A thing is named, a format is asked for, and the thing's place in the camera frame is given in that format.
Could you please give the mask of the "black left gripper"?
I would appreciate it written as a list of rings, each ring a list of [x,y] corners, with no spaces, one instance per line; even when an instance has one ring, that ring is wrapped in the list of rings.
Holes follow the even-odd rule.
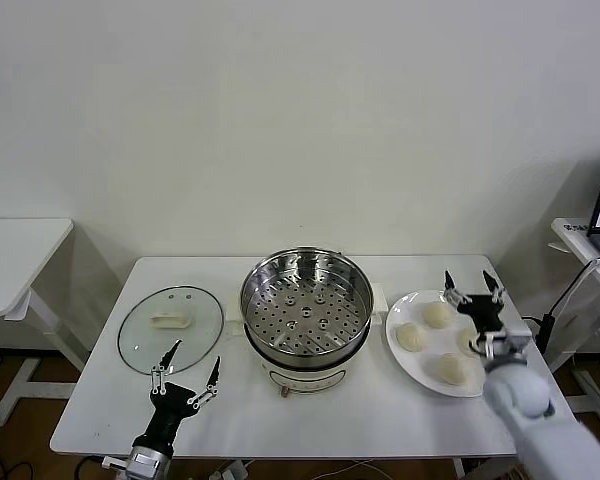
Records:
[[[151,368],[150,400],[154,406],[154,413],[145,432],[133,441],[133,447],[146,447],[159,453],[173,453],[173,443],[180,423],[196,415],[197,408],[201,408],[218,394],[220,356],[216,357],[203,392],[195,395],[194,391],[185,387],[171,382],[166,383],[166,377],[173,371],[172,360],[181,343],[181,339],[176,340],[159,362]]]

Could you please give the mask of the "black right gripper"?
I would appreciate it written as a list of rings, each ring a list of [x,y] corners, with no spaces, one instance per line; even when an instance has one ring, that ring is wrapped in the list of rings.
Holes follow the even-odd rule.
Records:
[[[487,333],[497,333],[503,329],[499,314],[504,308],[506,289],[486,270],[482,274],[492,296],[464,294],[456,288],[450,272],[446,270],[444,299],[457,312],[471,318],[478,340],[484,342]]]

